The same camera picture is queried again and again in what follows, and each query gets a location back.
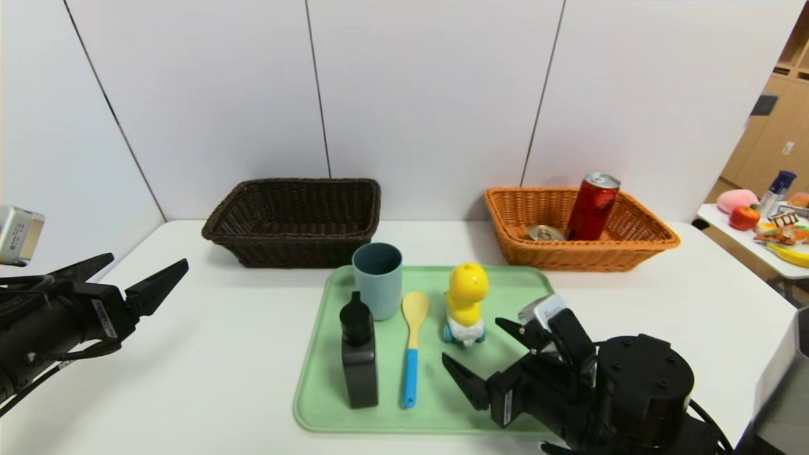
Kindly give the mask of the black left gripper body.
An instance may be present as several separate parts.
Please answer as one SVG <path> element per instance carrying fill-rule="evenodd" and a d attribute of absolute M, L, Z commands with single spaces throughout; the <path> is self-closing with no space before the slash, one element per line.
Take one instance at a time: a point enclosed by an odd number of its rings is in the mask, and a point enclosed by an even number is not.
<path fill-rule="evenodd" d="M 133 334 L 118 288 L 56 281 L 2 291 L 2 393 L 18 394 L 56 363 L 83 360 Z"/>

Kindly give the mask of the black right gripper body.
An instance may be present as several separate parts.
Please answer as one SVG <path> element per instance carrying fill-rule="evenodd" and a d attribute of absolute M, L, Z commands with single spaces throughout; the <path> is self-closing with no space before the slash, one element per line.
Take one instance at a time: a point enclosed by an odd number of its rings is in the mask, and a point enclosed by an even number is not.
<path fill-rule="evenodd" d="M 579 322 L 540 325 L 540 349 L 487 382 L 490 415 L 506 428 L 529 415 L 571 447 L 587 446 L 595 343 Z"/>

